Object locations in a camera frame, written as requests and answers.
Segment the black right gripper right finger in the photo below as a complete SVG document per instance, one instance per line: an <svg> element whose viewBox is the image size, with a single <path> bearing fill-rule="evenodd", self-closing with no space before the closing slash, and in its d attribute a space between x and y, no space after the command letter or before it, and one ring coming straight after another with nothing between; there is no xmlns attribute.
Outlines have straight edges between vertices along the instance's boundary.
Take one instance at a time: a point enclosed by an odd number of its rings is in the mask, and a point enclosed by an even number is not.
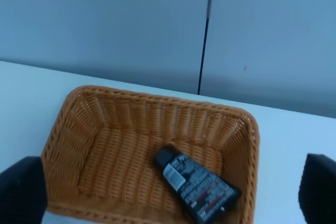
<svg viewBox="0 0 336 224"><path fill-rule="evenodd" d="M309 153L298 201L306 223L335 223L335 161Z"/></svg>

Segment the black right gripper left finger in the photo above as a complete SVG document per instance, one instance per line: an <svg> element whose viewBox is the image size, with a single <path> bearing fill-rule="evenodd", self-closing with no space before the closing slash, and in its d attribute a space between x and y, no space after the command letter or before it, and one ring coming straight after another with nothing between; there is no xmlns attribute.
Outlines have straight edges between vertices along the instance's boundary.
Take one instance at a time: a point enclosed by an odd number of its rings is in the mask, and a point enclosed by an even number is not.
<svg viewBox="0 0 336 224"><path fill-rule="evenodd" d="M1 223L41 223L46 208L40 157L27 156L1 172Z"/></svg>

